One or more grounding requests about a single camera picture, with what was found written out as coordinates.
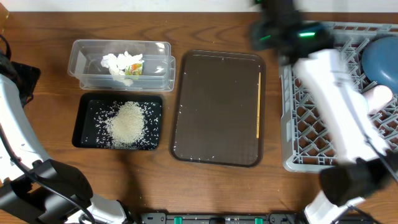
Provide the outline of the wooden chopstick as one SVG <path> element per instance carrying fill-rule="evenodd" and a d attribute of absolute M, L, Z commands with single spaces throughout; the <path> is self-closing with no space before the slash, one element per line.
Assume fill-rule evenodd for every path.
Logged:
<path fill-rule="evenodd" d="M 257 120 L 256 120 L 256 138 L 259 139 L 260 133 L 260 115 L 261 115 L 261 72 L 259 72 L 257 83 Z"/>

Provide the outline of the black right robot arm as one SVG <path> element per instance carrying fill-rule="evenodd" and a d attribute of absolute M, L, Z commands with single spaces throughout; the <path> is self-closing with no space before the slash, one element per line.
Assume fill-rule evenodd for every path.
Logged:
<path fill-rule="evenodd" d="M 374 192 L 397 181 L 397 153 L 364 110 L 335 40 L 320 22 L 307 22 L 293 0 L 260 1 L 251 27 L 256 50 L 274 49 L 313 95 L 337 151 L 337 165 L 319 174 L 321 190 L 297 223 L 336 223 Z"/>

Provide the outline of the pink cup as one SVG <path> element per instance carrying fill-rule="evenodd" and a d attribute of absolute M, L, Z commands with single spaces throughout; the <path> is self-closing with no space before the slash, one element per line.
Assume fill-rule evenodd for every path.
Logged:
<path fill-rule="evenodd" d="M 368 114 L 376 114 L 392 100 L 393 92 L 387 86 L 377 85 L 366 91 L 363 96 L 368 105 Z"/>

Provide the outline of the white tissue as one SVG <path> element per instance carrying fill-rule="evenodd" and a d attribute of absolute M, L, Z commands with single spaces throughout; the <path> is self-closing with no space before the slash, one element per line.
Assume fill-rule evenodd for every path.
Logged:
<path fill-rule="evenodd" d="M 123 70 L 135 63 L 144 63 L 143 55 L 130 55 L 127 51 L 123 54 L 115 56 L 115 54 L 107 54 L 103 56 L 101 66 L 110 70 Z"/>
<path fill-rule="evenodd" d="M 123 83 L 125 86 L 131 86 L 134 82 L 128 78 L 123 70 L 110 70 L 109 71 L 114 81 Z"/>

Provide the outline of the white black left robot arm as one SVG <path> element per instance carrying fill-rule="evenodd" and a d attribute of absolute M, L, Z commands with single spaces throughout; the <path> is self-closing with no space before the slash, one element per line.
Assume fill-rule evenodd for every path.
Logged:
<path fill-rule="evenodd" d="M 137 223 L 119 200 L 93 193 L 76 167 L 53 160 L 24 112 L 40 77 L 1 51 L 1 210 L 27 223 Z"/>

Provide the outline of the dark blue plate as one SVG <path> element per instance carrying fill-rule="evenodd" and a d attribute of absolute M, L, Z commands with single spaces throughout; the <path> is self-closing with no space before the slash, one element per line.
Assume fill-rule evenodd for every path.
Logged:
<path fill-rule="evenodd" d="M 363 51 L 361 65 L 369 80 L 397 94 L 397 37 L 371 42 Z"/>

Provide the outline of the green orange snack wrapper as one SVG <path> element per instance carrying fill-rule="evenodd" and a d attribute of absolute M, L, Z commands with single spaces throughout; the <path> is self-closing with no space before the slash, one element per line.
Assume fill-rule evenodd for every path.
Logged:
<path fill-rule="evenodd" d="M 142 75 L 143 64 L 135 63 L 124 69 L 126 75 Z"/>

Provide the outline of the white rice pile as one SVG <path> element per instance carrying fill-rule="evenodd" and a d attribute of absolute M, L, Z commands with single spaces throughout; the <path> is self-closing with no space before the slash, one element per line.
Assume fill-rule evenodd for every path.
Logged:
<path fill-rule="evenodd" d="M 151 151 L 160 139 L 162 105 L 157 102 L 100 103 L 94 113 L 94 144 L 108 149 Z"/>

